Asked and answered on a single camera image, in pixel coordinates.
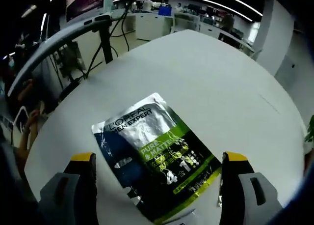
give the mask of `silver foil packet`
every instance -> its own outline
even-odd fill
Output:
[[[121,186],[156,224],[189,206],[221,171],[220,162],[157,93],[92,131]]]

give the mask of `white wall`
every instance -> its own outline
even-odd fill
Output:
[[[275,75],[275,79],[280,83],[284,90],[286,90],[286,92],[289,92],[295,83],[296,70],[298,69],[298,65],[286,55]]]
[[[82,56],[86,69],[88,69],[89,64],[92,61],[92,58],[101,42],[99,33],[89,31],[75,38],[73,41],[78,43],[80,54]],[[105,61],[105,57],[104,57],[103,50],[100,50],[100,52],[97,54],[95,58],[93,65],[95,66],[99,64],[100,62],[104,62],[104,61]]]
[[[65,15],[60,16],[60,18],[59,18],[59,25],[60,25],[60,30],[62,30],[65,27],[67,27],[67,19],[66,19]]]
[[[307,125],[314,114],[314,61],[302,34],[293,34],[287,56],[295,63],[288,94]]]
[[[276,0],[265,2],[261,26],[254,42],[256,51],[262,50],[256,62],[271,75],[275,75],[285,58],[292,33],[294,19]]]

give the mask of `white table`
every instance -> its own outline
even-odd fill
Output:
[[[230,33],[217,28],[216,26],[212,26],[209,24],[205,24],[203,22],[200,23],[200,33],[206,34],[208,36],[214,37],[216,39],[219,38],[219,35],[222,33],[230,38],[232,38],[234,41],[237,41],[238,43],[240,43],[242,46],[246,47],[247,49],[249,49],[251,52],[255,52],[254,49],[252,47],[250,47],[246,42],[244,42],[241,39],[238,39],[236,37],[234,37],[233,35],[231,35]]]
[[[140,46],[73,91],[39,133],[25,173],[37,199],[73,154],[97,155],[100,224],[137,224],[144,218],[103,158],[92,124],[158,92],[218,158],[242,153],[277,188],[285,205],[303,174],[301,116],[283,88],[245,54],[190,30]],[[180,214],[196,208],[200,221],[218,224],[219,179]]]

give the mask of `person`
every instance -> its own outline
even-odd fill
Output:
[[[234,28],[235,20],[231,14],[226,14],[221,21],[221,29],[230,33]]]
[[[26,62],[26,50],[25,44],[22,43],[22,38],[19,38],[17,44],[15,44],[15,70],[18,72],[22,69]]]
[[[179,13],[182,11],[183,11],[183,9],[182,9],[181,3],[178,3],[178,5],[175,7],[175,13]]]
[[[15,67],[15,61],[12,56],[9,56],[9,66],[11,70],[13,70]]]
[[[25,106],[28,113],[35,109],[44,110],[46,113],[53,111],[57,103],[52,98],[52,95],[46,89],[45,85],[41,83],[41,80],[35,80],[29,77],[29,79],[23,82],[21,87],[8,96],[8,92],[16,77],[15,69],[8,63],[8,60],[2,63],[0,76],[4,83],[5,100],[12,118],[16,118],[22,106]],[[21,115],[18,119],[18,126],[20,125],[19,123],[24,125],[26,120],[26,115]]]
[[[150,12],[153,8],[154,3],[151,0],[145,0],[143,2],[143,11]]]
[[[33,143],[37,137],[38,116],[39,116],[38,110],[34,110],[32,113],[30,113],[29,118],[26,122],[25,128],[22,133],[22,138],[21,138],[19,147],[17,149],[14,148],[15,160],[16,160],[17,167],[18,167],[18,170],[22,179],[26,179],[25,174],[24,174],[24,167],[25,167],[28,155],[29,155],[29,151],[31,150],[31,147],[33,146]],[[30,136],[29,148],[27,148],[29,136]]]
[[[135,11],[137,10],[137,5],[136,5],[136,2],[134,1],[131,5],[131,11]]]

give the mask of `wire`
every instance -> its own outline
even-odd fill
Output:
[[[122,34],[123,34],[124,39],[125,39],[125,41],[126,41],[126,44],[127,44],[127,47],[128,47],[128,52],[129,52],[129,51],[130,51],[130,46],[129,46],[129,43],[128,43],[128,40],[127,40],[126,34],[124,33],[124,29],[123,29],[123,24],[124,24],[124,21],[126,20],[127,14],[128,14],[128,10],[127,10],[127,12],[126,12],[125,17],[124,17],[124,18],[123,18],[123,20],[122,20],[122,24],[121,24],[121,31],[122,31]]]
[[[12,127],[12,131],[11,131],[11,145],[14,146],[14,142],[13,142],[13,131],[14,131],[14,126]]]
[[[123,13],[123,15],[118,19],[117,23],[115,24],[115,26],[113,27],[113,29],[112,29],[112,31],[111,31],[111,33],[110,33],[110,35],[109,35],[109,38],[112,36],[114,30],[116,29],[116,27],[118,26],[118,24],[120,23],[120,21],[121,21],[122,19],[124,19],[124,18],[127,16],[127,13],[128,13],[128,10],[129,10],[130,6],[131,6],[131,3],[129,4],[128,7],[126,7],[125,12]],[[87,72],[86,72],[86,78],[88,78],[89,72],[91,71],[91,68],[92,68],[93,63],[94,63],[94,61],[95,61],[95,59],[96,59],[96,56],[98,55],[98,53],[99,53],[99,51],[101,50],[101,48],[102,48],[102,43],[99,44],[99,47],[97,48],[97,50],[96,50],[96,52],[95,52],[95,54],[94,54],[94,56],[93,56],[93,58],[92,58],[92,61],[91,61],[90,65],[89,65],[89,67],[88,67],[88,70],[87,70]]]
[[[96,64],[93,68],[91,68],[90,71],[96,69],[96,68],[97,68],[99,65],[101,65],[102,63],[103,63],[103,61],[100,61],[100,62],[99,62],[98,64]]]
[[[114,49],[112,46],[110,46],[110,47],[111,47],[112,50],[114,50],[114,52],[116,53],[117,57],[119,57],[119,55],[118,55],[116,49]]]
[[[77,69],[83,74],[82,77],[84,78],[84,80],[86,80],[86,76],[85,76],[86,74],[84,73],[83,69],[80,68],[79,63],[77,63]]]
[[[50,59],[50,62],[51,62],[51,64],[52,64],[52,66],[53,66],[53,69],[54,69],[55,73],[56,73],[57,76],[58,76],[58,79],[59,79],[59,83],[60,83],[60,85],[61,85],[61,88],[62,88],[62,90],[64,90],[64,87],[63,87],[61,78],[60,78],[60,76],[59,76],[58,69],[57,69],[57,67],[54,65],[54,63],[53,63],[53,61],[52,61],[52,59],[51,59],[51,56],[49,56],[49,59]]]

